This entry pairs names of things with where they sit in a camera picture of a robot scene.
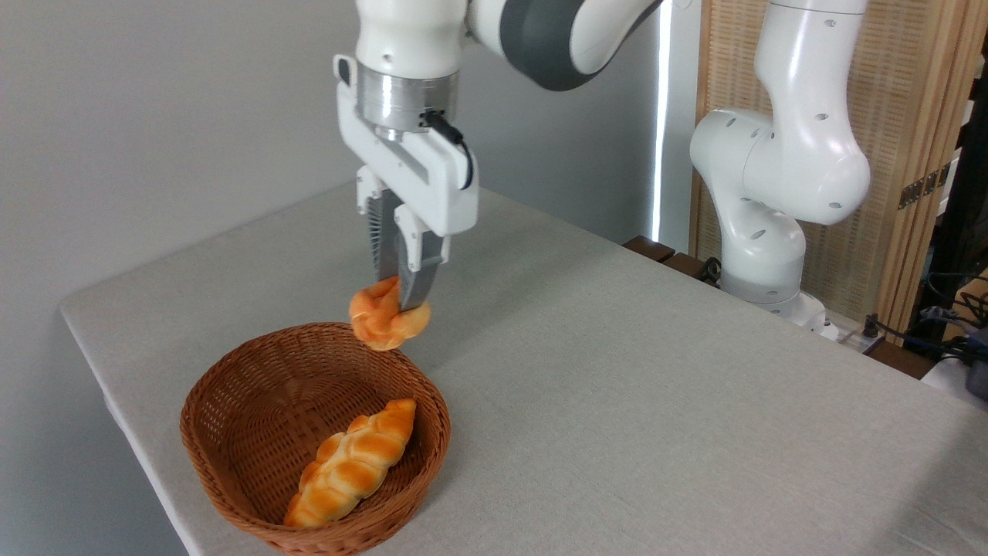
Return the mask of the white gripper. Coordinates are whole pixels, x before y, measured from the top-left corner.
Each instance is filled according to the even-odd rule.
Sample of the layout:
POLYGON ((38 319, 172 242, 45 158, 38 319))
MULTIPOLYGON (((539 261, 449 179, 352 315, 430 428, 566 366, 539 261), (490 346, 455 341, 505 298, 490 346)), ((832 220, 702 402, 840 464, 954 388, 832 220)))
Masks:
POLYGON ((333 63, 341 136, 366 165, 357 172, 357 211, 367 218, 375 281, 399 275, 399 307, 409 312, 424 305, 447 263, 445 237, 479 219, 479 187, 465 187, 474 157, 435 129, 391 140, 359 114, 360 64, 345 54, 333 63))

